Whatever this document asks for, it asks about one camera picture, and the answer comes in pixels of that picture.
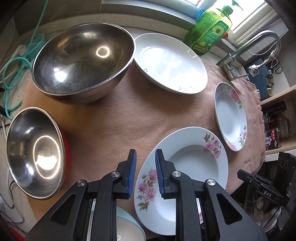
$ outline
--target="product box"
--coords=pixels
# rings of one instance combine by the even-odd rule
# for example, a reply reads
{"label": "product box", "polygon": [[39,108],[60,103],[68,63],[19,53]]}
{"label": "product box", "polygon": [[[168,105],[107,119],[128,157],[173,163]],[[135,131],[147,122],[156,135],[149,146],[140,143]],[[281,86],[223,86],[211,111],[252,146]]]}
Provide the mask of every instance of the product box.
{"label": "product box", "polygon": [[277,129],[265,132],[265,150],[273,150],[279,147],[279,137]]}

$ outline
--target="silver bolt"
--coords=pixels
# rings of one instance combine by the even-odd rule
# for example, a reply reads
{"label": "silver bolt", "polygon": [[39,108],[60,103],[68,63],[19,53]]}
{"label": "silver bolt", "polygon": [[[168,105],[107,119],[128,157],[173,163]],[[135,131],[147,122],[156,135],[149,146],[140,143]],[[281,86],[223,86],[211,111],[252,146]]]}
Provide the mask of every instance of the silver bolt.
{"label": "silver bolt", "polygon": [[210,185],[210,186],[214,186],[216,184],[216,182],[213,179],[208,179],[207,184]]}
{"label": "silver bolt", "polygon": [[180,177],[180,176],[181,176],[181,172],[179,172],[179,171],[174,171],[174,172],[173,172],[173,176],[174,176],[174,177]]}
{"label": "silver bolt", "polygon": [[82,187],[85,185],[85,180],[81,179],[79,181],[76,182],[77,186]]}
{"label": "silver bolt", "polygon": [[115,171],[115,172],[111,172],[111,176],[112,177],[119,177],[120,173]]}

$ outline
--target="sunflower label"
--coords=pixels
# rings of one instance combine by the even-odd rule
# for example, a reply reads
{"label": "sunflower label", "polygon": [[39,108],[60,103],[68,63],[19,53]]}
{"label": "sunflower label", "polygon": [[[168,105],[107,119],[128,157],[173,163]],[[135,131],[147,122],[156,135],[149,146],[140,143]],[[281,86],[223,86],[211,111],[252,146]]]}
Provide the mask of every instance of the sunflower label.
{"label": "sunflower label", "polygon": [[228,25],[219,21],[202,35],[192,49],[206,53],[216,42],[218,42],[228,30]]}

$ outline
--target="window sill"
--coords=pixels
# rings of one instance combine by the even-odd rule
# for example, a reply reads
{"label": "window sill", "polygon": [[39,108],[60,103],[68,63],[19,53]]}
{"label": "window sill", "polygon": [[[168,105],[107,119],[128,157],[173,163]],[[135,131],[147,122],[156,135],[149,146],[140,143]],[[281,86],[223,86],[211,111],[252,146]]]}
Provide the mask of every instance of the window sill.
{"label": "window sill", "polygon": [[152,18],[189,30],[195,19],[177,10],[139,0],[104,0],[100,13],[120,13]]}

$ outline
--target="bowl rim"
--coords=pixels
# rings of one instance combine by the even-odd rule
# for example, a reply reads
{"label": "bowl rim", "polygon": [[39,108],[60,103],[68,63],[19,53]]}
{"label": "bowl rim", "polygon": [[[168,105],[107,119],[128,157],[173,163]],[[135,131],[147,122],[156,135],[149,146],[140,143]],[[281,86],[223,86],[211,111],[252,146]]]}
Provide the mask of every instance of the bowl rim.
{"label": "bowl rim", "polygon": [[[75,27],[78,27],[78,26],[83,26],[83,25],[90,25],[90,24],[106,24],[106,25],[110,25],[110,26],[113,26],[113,27],[116,27],[116,28],[119,28],[121,30],[123,30],[128,36],[130,36],[131,40],[133,41],[133,46],[134,46],[134,49],[133,49],[133,54],[131,55],[131,58],[130,60],[127,62],[127,64],[121,68],[116,74],[112,75],[110,78],[104,80],[103,82],[100,82],[96,85],[93,85],[91,87],[88,87],[87,89],[84,89],[82,91],[78,91],[78,92],[75,92],[75,93],[69,93],[69,94],[58,94],[58,93],[51,93],[51,92],[47,92],[43,89],[41,89],[37,82],[35,81],[35,77],[34,77],[34,67],[35,67],[35,63],[36,63],[36,60],[38,59],[38,56],[39,54],[41,53],[41,51],[43,50],[43,48],[45,48],[45,46],[51,42],[53,39],[57,38],[57,36],[59,36],[60,34],[64,33],[65,31],[68,31],[69,29],[72,29],[72,28],[75,28]],[[52,95],[52,96],[72,96],[72,95],[76,95],[76,94],[81,94],[83,92],[86,92],[86,91],[89,91],[93,88],[96,88],[100,85],[103,85],[104,83],[108,82],[109,80],[115,78],[116,76],[118,76],[119,74],[121,74],[126,68],[128,68],[128,66],[133,62],[133,58],[135,56],[135,53],[136,53],[136,42],[135,42],[135,39],[134,37],[131,35],[131,33],[129,31],[127,31],[126,29],[124,29],[123,27],[120,27],[118,25],[115,25],[115,24],[112,24],[112,23],[104,23],[104,22],[96,22],[96,23],[83,23],[83,24],[78,24],[78,25],[75,25],[75,26],[72,26],[70,28],[67,28],[65,30],[63,30],[62,32],[58,33],[57,35],[53,36],[49,41],[47,41],[47,43],[40,49],[40,51],[38,52],[38,54],[36,55],[35,57],[35,60],[34,60],[34,63],[33,63],[33,67],[32,67],[32,80],[33,80],[33,84],[35,85],[35,87],[40,90],[41,92],[43,92],[44,94],[47,94],[47,95]]]}
{"label": "bowl rim", "polygon": [[[15,120],[17,119],[17,117],[22,114],[23,112],[26,112],[28,110],[38,110],[38,111],[41,111],[43,114],[45,114],[49,119],[50,121],[52,122],[52,124],[54,125],[55,129],[56,129],[56,132],[58,134],[58,137],[59,137],[59,142],[61,144],[61,147],[62,147],[62,151],[61,151],[61,156],[62,156],[62,174],[61,174],[61,177],[59,179],[59,183],[56,187],[56,189],[48,196],[45,196],[45,197],[36,197],[28,192],[26,192],[18,183],[17,179],[15,178],[12,170],[11,170],[11,167],[10,167],[10,164],[9,164],[9,161],[8,161],[8,156],[7,156],[7,140],[8,140],[8,136],[11,132],[11,127],[12,127],[12,124],[15,122]],[[65,167],[66,167],[66,155],[65,155],[65,146],[64,146],[64,142],[63,142],[63,138],[62,138],[62,134],[61,134],[61,131],[57,125],[57,123],[55,122],[55,120],[52,118],[52,116],[47,112],[45,111],[44,109],[42,108],[39,108],[39,107],[36,107],[36,106],[30,106],[30,107],[27,107],[27,108],[24,108],[23,110],[21,110],[20,112],[17,113],[17,115],[13,118],[12,122],[10,123],[10,126],[9,126],[9,129],[7,131],[7,134],[6,134],[6,140],[5,140],[5,156],[6,156],[6,162],[7,162],[7,165],[8,165],[8,168],[9,168],[9,171],[10,171],[10,174],[12,175],[13,177],[13,180],[15,181],[15,183],[18,185],[18,187],[24,192],[26,193],[28,196],[34,198],[34,199],[37,199],[37,200],[47,200],[47,199],[50,199],[52,198],[55,194],[57,194],[57,192],[61,189],[61,186],[63,184],[63,181],[64,181],[64,178],[65,178]]]}

